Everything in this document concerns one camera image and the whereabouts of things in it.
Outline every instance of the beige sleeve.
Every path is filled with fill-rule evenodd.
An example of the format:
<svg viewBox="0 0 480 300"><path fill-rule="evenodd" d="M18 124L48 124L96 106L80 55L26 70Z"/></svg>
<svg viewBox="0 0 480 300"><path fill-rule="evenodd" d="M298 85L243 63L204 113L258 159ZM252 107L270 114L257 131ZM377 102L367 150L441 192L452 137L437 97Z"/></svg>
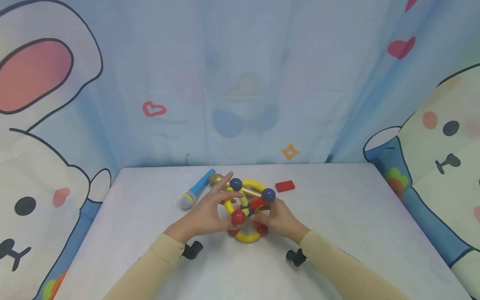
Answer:
<svg viewBox="0 0 480 300"><path fill-rule="evenodd" d="M313 230L300 248L344 300L407 299L393 284Z"/></svg>
<svg viewBox="0 0 480 300"><path fill-rule="evenodd" d="M104 300L156 299L166 279L176 270L184 247L162 233L123 274Z"/></svg>

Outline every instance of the hand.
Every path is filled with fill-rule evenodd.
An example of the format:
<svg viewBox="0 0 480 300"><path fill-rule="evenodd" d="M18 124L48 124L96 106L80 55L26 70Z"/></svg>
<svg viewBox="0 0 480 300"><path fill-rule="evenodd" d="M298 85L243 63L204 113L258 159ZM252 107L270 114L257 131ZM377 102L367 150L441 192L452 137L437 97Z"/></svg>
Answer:
<svg viewBox="0 0 480 300"><path fill-rule="evenodd" d="M260 210L270 210L270 215L255 214L250 219L267 225L297 245L300 245L303 237L310 231L295 218L283 200L276 198L271 204L260 207Z"/></svg>
<svg viewBox="0 0 480 300"><path fill-rule="evenodd" d="M180 243L185 244L197 235L208 234L217 231L237 229L230 221L218 217L218 205L232 198L232 203L243 195L233 191L222 191L227 182L232 178L230 171L222 180L203 197L191 211L165 230L165 234Z"/></svg>

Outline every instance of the pink cheek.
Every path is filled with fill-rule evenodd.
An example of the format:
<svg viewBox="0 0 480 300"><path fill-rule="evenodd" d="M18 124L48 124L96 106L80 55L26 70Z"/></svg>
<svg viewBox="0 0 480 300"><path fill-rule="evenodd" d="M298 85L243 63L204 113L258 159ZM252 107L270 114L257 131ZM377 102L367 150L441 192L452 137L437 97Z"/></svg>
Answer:
<svg viewBox="0 0 480 300"><path fill-rule="evenodd" d="M477 219L477 221L480 223L480 206L475 206L473 208L473 215Z"/></svg>
<svg viewBox="0 0 480 300"><path fill-rule="evenodd" d="M465 122L465 133L472 140L480 138L480 118L471 118Z"/></svg>
<svg viewBox="0 0 480 300"><path fill-rule="evenodd" d="M69 188L56 190L55 194L53 195L53 206L54 207L62 206L65 203L65 200L67 200L68 195L70 195Z"/></svg>
<svg viewBox="0 0 480 300"><path fill-rule="evenodd" d="M438 124L437 114L435 114L433 111L424 112L422 116L422 122L426 129L435 129Z"/></svg>

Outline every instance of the blue toy microphone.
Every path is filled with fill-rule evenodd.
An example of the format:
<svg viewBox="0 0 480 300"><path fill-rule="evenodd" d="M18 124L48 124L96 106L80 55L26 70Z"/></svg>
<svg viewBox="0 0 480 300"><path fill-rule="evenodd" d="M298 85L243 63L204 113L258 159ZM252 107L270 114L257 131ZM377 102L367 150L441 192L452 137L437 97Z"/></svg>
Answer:
<svg viewBox="0 0 480 300"><path fill-rule="evenodd" d="M180 207L183 210L188 210L197 203L198 197L208 185L210 174L213 173L215 173L215 170L210 169L194 186L180 196Z"/></svg>

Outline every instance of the red ball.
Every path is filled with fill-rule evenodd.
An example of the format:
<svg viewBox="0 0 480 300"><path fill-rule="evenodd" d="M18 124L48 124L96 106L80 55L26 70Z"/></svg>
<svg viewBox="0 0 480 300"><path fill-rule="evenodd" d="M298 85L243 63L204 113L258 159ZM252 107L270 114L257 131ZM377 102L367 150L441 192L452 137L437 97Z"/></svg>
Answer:
<svg viewBox="0 0 480 300"><path fill-rule="evenodd" d="M243 223L245 223L245 220L247 217L245 216L245 213L241 210L236 210L232 213L232 224L235 226L240 226Z"/></svg>
<svg viewBox="0 0 480 300"><path fill-rule="evenodd" d="M257 232L260 233L260 236L264 237L268 233L268 227L265 224L261 224L257 227Z"/></svg>
<svg viewBox="0 0 480 300"><path fill-rule="evenodd" d="M231 237L236 236L238 232L239 232L238 229L235 229L235 230L227 230L228 235L231 236Z"/></svg>

